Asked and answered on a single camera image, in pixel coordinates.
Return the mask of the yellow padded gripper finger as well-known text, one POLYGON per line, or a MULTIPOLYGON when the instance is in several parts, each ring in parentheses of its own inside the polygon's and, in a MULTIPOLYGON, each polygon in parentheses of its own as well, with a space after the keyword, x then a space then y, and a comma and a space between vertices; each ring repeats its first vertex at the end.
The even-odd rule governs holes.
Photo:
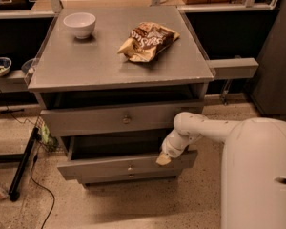
POLYGON ((168 165, 171 161, 171 158, 163 152, 161 152, 156 159, 156 163, 160 166, 168 165))

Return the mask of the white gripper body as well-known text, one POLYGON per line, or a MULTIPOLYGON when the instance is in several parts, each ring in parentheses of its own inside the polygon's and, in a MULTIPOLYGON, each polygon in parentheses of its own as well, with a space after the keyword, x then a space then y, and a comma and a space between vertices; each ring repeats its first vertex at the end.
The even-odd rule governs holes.
POLYGON ((167 136, 162 145, 162 152, 170 158, 178 158, 188 146, 188 138, 182 136, 167 136))

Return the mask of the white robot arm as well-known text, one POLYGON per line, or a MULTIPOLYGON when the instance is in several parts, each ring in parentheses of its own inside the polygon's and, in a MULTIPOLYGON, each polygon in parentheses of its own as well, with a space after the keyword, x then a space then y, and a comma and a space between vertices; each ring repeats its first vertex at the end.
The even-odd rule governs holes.
POLYGON ((221 229, 286 229, 286 122, 211 120, 183 112, 174 118, 156 163, 169 164, 201 137, 224 144, 221 229))

